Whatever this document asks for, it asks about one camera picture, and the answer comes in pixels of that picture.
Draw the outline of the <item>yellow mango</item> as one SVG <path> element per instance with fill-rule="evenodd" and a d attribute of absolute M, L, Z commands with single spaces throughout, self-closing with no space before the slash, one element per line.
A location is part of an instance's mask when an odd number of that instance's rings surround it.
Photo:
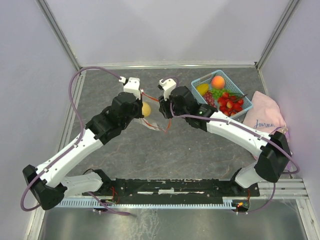
<path fill-rule="evenodd" d="M 151 106 L 147 102 L 142 102 L 142 115 L 144 118 L 147 118 L 152 113 Z"/>

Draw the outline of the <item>yellow star fruit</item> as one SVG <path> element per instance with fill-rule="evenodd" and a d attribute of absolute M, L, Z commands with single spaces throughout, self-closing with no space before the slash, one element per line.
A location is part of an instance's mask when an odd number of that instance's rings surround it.
<path fill-rule="evenodd" d="M 210 86 L 207 83 L 203 83 L 198 85 L 196 90 L 201 96 L 204 96 L 210 90 Z"/>

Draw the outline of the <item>clear orange zip top bag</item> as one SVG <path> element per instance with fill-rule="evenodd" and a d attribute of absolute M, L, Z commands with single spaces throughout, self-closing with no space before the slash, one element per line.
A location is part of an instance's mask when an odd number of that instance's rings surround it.
<path fill-rule="evenodd" d="M 150 130 L 161 131 L 167 133 L 171 127 L 171 119 L 166 119 L 159 111 L 160 103 L 155 97 L 142 92 L 142 102 L 146 102 L 151 107 L 151 114 L 148 117 L 135 118 L 134 121 L 147 127 Z"/>

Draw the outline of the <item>orange pink peach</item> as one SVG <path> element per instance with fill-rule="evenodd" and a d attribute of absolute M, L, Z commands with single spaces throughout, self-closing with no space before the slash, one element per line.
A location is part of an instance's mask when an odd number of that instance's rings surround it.
<path fill-rule="evenodd" d="M 216 75 L 211 80 L 211 86 L 215 89 L 221 90 L 225 87 L 225 79 L 220 75 Z"/>

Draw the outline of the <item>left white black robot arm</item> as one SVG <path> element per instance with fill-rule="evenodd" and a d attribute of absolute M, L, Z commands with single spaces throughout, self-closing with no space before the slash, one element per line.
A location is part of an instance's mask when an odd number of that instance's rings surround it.
<path fill-rule="evenodd" d="M 101 169 L 72 177 L 67 174 L 88 155 L 119 136 L 133 119 L 143 118 L 142 107 L 141 94 L 119 93 L 110 106 L 84 125 L 80 134 L 55 156 L 22 170 L 27 184 L 23 196 L 32 192 L 39 207 L 50 210 L 65 197 L 86 192 L 106 195 L 111 180 Z"/>

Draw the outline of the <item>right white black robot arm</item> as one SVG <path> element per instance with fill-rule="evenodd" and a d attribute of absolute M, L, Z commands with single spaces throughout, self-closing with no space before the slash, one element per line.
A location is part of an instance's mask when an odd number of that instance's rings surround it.
<path fill-rule="evenodd" d="M 231 193 L 242 195 L 255 183 L 278 182 L 291 160 L 286 136 L 250 128 L 224 115 L 215 107 L 198 103 L 186 86 L 160 87 L 159 111 L 166 119 L 183 118 L 193 128 L 224 137 L 257 157 L 256 162 L 241 168 L 229 183 Z"/>

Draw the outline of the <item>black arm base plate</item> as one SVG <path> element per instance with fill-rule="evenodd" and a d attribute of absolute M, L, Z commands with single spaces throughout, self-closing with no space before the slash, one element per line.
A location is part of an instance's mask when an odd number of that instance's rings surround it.
<path fill-rule="evenodd" d="M 111 180 L 94 191 L 98 197 L 115 198 L 119 203 L 120 198 L 144 195 L 188 195 L 208 197 L 250 198 L 259 197 L 260 190 L 255 183 L 249 188 L 243 188 L 231 180 L 219 179 L 124 179 Z"/>

